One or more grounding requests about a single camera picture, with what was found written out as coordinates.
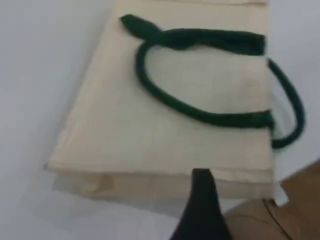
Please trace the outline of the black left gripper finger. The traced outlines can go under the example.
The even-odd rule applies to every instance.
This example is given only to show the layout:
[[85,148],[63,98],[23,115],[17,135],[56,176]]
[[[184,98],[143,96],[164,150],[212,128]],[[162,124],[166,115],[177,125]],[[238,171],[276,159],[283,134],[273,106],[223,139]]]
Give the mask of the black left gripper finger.
[[195,168],[191,190],[171,240],[231,240],[221,211],[218,192],[209,169]]

